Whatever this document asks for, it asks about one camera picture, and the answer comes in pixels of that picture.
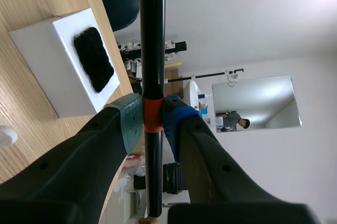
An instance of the wooden table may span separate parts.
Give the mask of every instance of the wooden table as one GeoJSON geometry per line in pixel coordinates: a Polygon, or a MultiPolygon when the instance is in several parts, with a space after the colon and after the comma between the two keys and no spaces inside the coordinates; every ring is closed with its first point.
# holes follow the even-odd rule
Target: wooden table
{"type": "MultiPolygon", "coordinates": [[[[13,146],[0,147],[0,183],[73,136],[91,118],[58,117],[8,32],[89,7],[120,80],[119,87],[109,99],[111,102],[132,92],[132,88],[102,0],[0,0],[0,124],[11,126],[18,134],[13,146]]],[[[104,208],[119,172],[112,182],[104,208]]]]}

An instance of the plastic bag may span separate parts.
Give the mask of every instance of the plastic bag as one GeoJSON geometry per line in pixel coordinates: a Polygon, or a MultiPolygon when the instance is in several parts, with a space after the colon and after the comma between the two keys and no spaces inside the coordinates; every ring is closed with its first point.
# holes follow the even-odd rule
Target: plastic bag
{"type": "Polygon", "coordinates": [[[130,179],[131,177],[129,176],[129,174],[122,171],[120,176],[118,177],[118,180],[116,181],[113,192],[119,192],[121,189],[123,189],[130,181],[130,179]]]}
{"type": "Polygon", "coordinates": [[[145,176],[145,156],[131,154],[126,158],[123,170],[139,177],[145,176]]]}

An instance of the white ceiling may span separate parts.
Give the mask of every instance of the white ceiling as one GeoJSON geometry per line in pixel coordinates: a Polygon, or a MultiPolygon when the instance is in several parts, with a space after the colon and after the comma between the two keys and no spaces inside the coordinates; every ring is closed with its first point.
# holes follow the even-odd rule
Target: white ceiling
{"type": "MultiPolygon", "coordinates": [[[[115,36],[139,40],[139,18],[115,36]]],[[[336,54],[337,0],[166,0],[166,39],[187,42],[180,72],[336,54]]]]}
{"type": "Polygon", "coordinates": [[[236,111],[252,125],[266,124],[294,100],[290,76],[213,84],[215,113],[236,111]]]}

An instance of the person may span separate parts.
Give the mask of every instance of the person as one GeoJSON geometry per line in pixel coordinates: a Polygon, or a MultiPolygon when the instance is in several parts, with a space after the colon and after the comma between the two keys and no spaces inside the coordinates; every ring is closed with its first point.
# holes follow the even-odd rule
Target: person
{"type": "Polygon", "coordinates": [[[231,112],[229,114],[220,113],[220,114],[217,114],[217,115],[221,116],[222,119],[223,119],[223,126],[222,126],[221,129],[225,129],[227,127],[233,127],[236,124],[239,124],[243,128],[247,129],[250,125],[249,119],[242,119],[241,116],[238,115],[236,112],[231,112]]]}

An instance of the black pole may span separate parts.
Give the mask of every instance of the black pole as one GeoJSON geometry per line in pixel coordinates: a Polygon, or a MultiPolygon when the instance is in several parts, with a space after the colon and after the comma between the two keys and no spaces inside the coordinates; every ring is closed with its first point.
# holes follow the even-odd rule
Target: black pole
{"type": "MultiPolygon", "coordinates": [[[[195,78],[203,78],[203,77],[209,77],[209,76],[216,76],[216,75],[224,75],[225,72],[220,72],[220,73],[214,73],[214,74],[208,74],[208,75],[196,75],[195,78]]],[[[179,81],[184,81],[184,80],[189,80],[192,79],[191,76],[188,77],[183,77],[183,78],[176,78],[176,79],[169,79],[168,82],[179,82],[179,81]]]]}
{"type": "MultiPolygon", "coordinates": [[[[143,97],[164,97],[165,0],[140,0],[143,97]]],[[[162,133],[145,132],[147,213],[162,213],[162,133]]]]}

